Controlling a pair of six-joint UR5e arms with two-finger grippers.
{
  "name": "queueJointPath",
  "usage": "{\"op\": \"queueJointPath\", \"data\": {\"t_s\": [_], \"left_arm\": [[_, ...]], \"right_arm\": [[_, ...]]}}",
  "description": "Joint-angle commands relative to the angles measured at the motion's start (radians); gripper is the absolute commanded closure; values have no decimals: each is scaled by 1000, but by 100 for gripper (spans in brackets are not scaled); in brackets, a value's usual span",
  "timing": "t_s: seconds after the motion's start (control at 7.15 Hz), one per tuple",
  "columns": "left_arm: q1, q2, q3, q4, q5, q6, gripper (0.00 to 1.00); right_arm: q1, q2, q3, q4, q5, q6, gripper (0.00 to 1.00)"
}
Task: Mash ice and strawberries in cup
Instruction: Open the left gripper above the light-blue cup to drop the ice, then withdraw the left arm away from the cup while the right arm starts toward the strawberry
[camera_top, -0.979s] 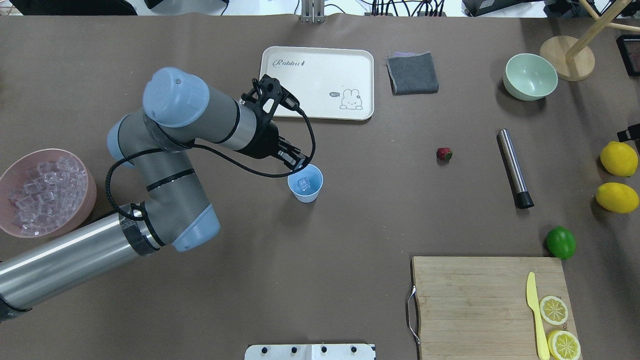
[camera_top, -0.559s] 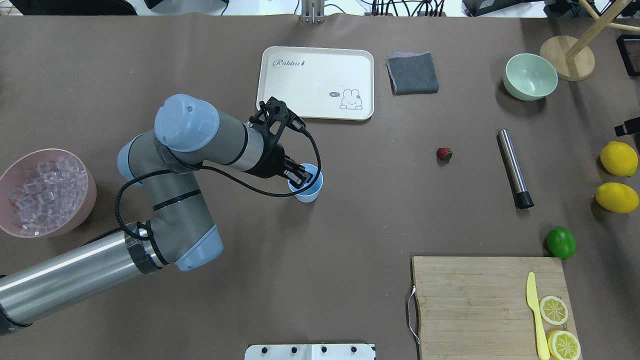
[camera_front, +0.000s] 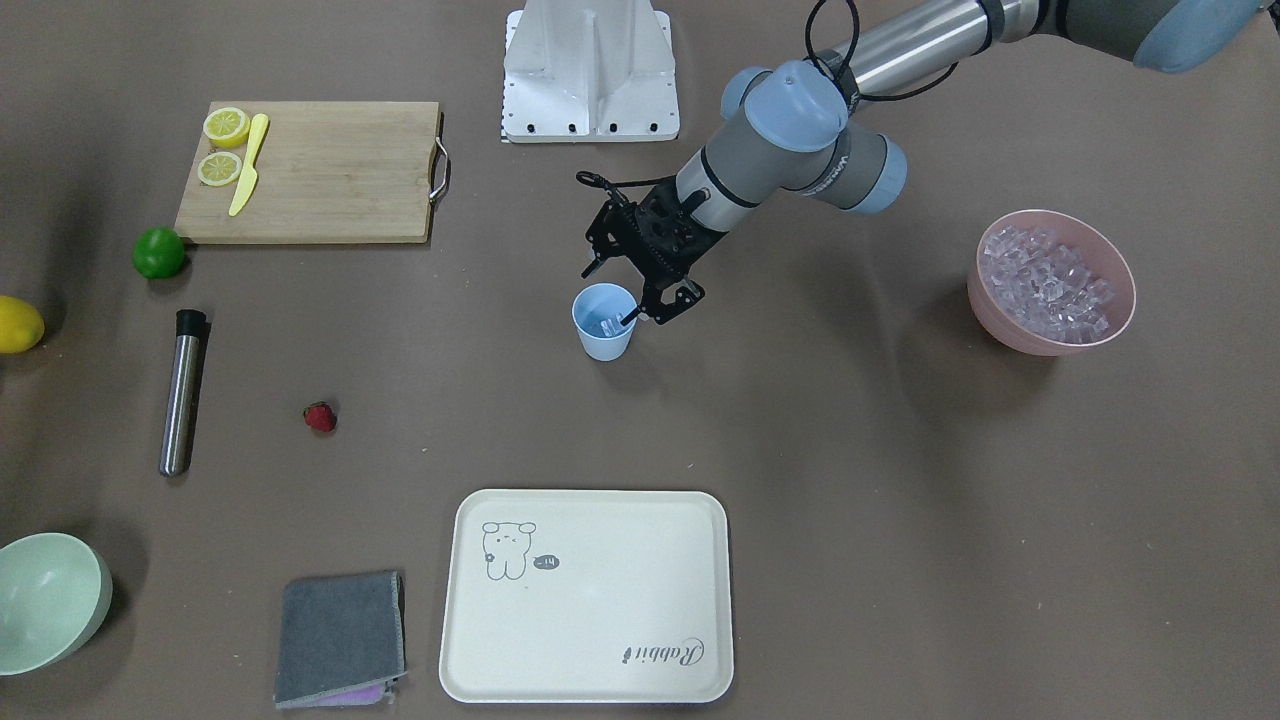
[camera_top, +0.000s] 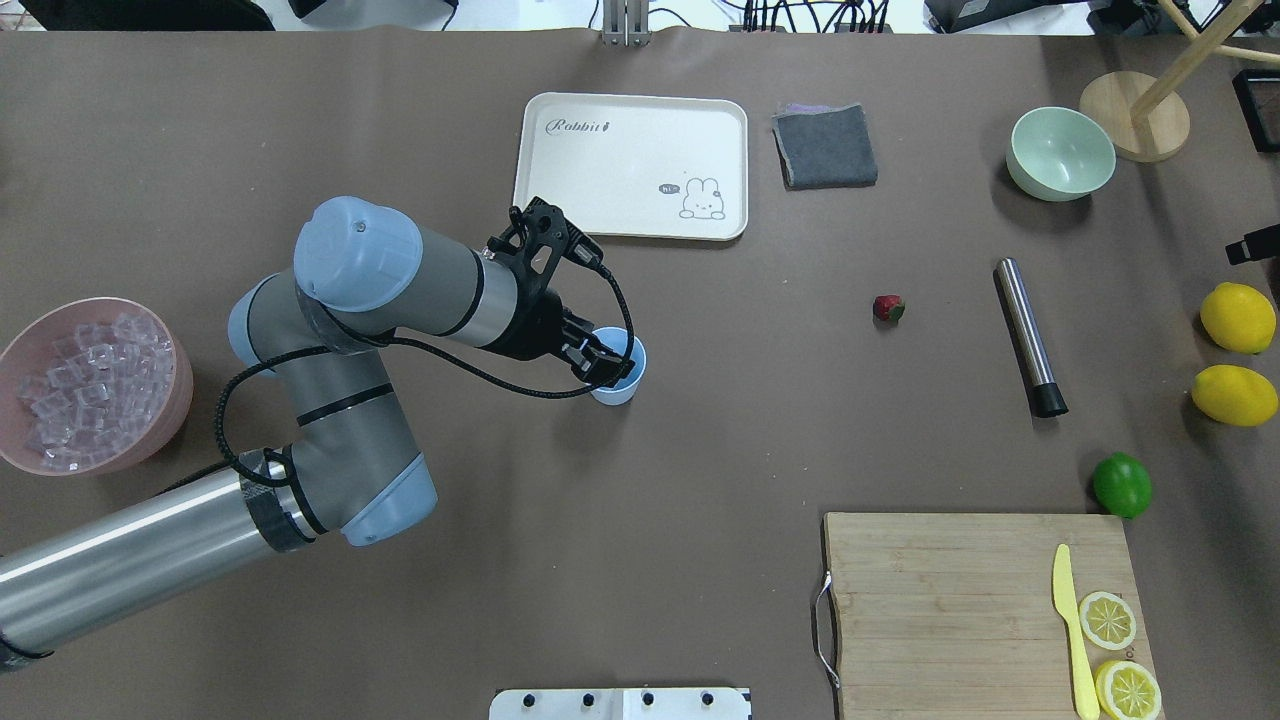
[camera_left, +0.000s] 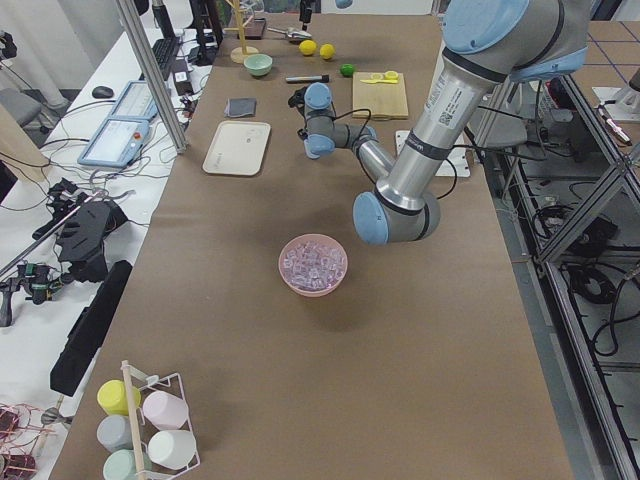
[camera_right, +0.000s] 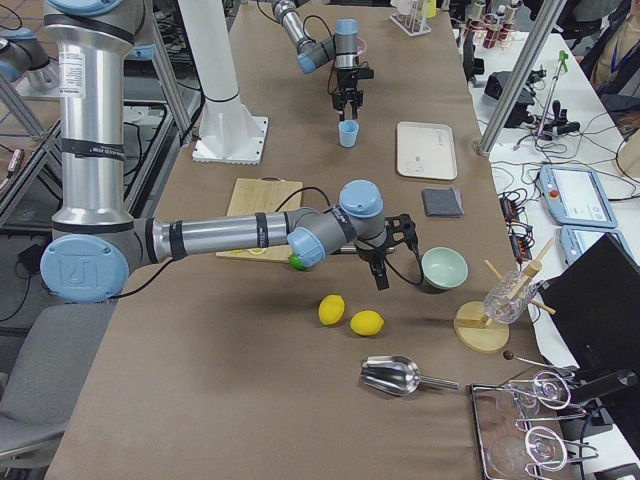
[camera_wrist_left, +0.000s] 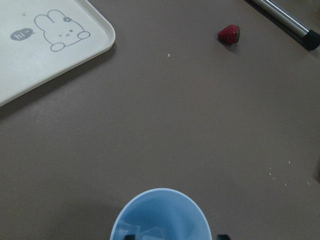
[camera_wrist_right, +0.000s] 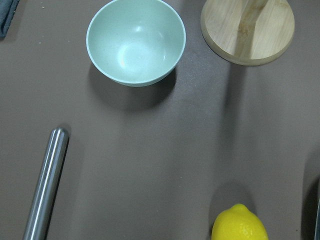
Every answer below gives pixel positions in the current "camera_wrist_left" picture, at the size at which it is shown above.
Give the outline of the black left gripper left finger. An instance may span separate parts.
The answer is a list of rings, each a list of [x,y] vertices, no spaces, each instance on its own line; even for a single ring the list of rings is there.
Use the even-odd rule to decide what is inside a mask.
[[[136,236],[134,234],[128,234],[124,236],[124,240],[136,240]]]

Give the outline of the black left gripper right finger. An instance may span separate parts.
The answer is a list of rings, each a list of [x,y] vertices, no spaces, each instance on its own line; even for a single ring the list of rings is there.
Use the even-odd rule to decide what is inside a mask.
[[[216,240],[230,240],[230,237],[227,234],[218,234]]]

